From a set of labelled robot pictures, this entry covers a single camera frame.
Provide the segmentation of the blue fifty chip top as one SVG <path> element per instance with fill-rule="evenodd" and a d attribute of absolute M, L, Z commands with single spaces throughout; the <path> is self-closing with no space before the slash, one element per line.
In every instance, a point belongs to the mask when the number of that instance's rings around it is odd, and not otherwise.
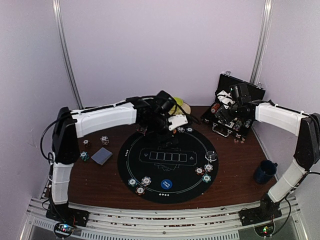
<path fill-rule="evenodd" d="M 191 127 L 187 127 L 185 130 L 186 130 L 186 132 L 188 132 L 188 133 L 192 133 L 192 132 L 193 132 L 193 129 L 192 129 Z"/>

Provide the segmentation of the blue ten chip bottom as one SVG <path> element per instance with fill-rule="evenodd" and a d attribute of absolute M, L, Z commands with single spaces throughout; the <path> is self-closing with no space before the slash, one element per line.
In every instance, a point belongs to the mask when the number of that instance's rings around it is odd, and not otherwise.
<path fill-rule="evenodd" d="M 143 186 L 149 186 L 152 182 L 152 179 L 149 177 L 149 176 L 144 176 L 142 179 L 141 179 L 141 184 Z"/>

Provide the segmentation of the green fifty chip bottom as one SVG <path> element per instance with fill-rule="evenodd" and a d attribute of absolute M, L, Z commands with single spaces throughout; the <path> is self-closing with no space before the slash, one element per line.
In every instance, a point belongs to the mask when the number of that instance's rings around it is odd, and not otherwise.
<path fill-rule="evenodd" d="M 137 180 L 135 178 L 130 178 L 127 183 L 131 187 L 135 187 L 138 184 L 138 182 L 137 182 Z"/>

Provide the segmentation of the black hundred chip bottom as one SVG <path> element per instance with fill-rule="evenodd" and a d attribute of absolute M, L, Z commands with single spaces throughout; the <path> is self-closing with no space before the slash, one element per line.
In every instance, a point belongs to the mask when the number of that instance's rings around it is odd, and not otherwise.
<path fill-rule="evenodd" d="M 144 195 L 145 192 L 146 192 L 146 189 L 145 189 L 144 187 L 142 187 L 142 186 L 139 186 L 139 187 L 137 187 L 137 188 L 135 189 L 135 193 L 136 193 L 137 195 L 139 195 L 139 196 Z"/>

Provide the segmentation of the green chip stack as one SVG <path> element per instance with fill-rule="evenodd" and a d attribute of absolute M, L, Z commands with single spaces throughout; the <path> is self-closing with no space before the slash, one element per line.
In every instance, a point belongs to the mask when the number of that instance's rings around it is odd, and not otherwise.
<path fill-rule="evenodd" d="M 81 158 L 81 160 L 83 160 L 84 162 L 86 162 L 86 161 L 89 160 L 90 156 L 89 156 L 88 152 L 82 151 L 82 152 L 80 153 L 80 158 Z"/>

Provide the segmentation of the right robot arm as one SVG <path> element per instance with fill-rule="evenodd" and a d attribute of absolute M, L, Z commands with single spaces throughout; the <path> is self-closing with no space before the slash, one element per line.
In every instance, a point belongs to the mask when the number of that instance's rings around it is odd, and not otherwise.
<path fill-rule="evenodd" d="M 257 126 L 258 136 L 268 155 L 287 157 L 278 179 L 263 194 L 259 205 L 239 212 L 243 224 L 253 224 L 279 217 L 280 204 L 292 194 L 320 159 L 320 115 L 293 110 L 259 99 L 250 93 L 247 83 L 238 83 L 215 92 L 221 105 L 215 111 L 222 124 L 235 119 L 250 120 Z"/>

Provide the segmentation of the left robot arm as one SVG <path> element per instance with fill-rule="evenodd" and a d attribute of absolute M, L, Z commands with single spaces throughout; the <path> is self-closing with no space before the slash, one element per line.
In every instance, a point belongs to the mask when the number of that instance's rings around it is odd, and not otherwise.
<path fill-rule="evenodd" d="M 170 114 L 172 108 L 182 107 L 164 90 L 157 95 L 129 97 L 110 105 L 76 110 L 61 108 L 57 119 L 48 126 L 53 129 L 51 152 L 43 155 L 49 162 L 51 186 L 47 218 L 74 226 L 89 216 L 87 211 L 69 208 L 68 187 L 72 168 L 80 157 L 80 138 L 113 127 L 138 124 L 143 132 L 158 134 L 160 143 L 171 145 L 173 131 L 193 122 L 184 110 L 181 114 Z"/>

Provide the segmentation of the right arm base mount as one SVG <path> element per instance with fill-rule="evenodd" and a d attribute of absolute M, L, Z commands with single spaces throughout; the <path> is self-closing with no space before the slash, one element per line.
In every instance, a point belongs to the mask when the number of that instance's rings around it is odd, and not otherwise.
<path fill-rule="evenodd" d="M 259 207 L 242 208 L 239 212 L 241 225 L 253 226 L 259 237 L 270 237 L 276 232 L 275 219 L 282 216 L 281 210 L 263 215 Z"/>

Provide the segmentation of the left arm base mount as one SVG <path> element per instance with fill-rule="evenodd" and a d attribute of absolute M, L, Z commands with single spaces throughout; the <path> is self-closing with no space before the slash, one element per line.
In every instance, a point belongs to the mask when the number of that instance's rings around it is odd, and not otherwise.
<path fill-rule="evenodd" d="M 58 213 L 54 209 L 46 211 L 46 218 L 55 220 L 53 233 L 59 239 L 69 238 L 77 227 L 86 227 L 90 213 L 86 210 L 69 208 L 66 215 Z"/>

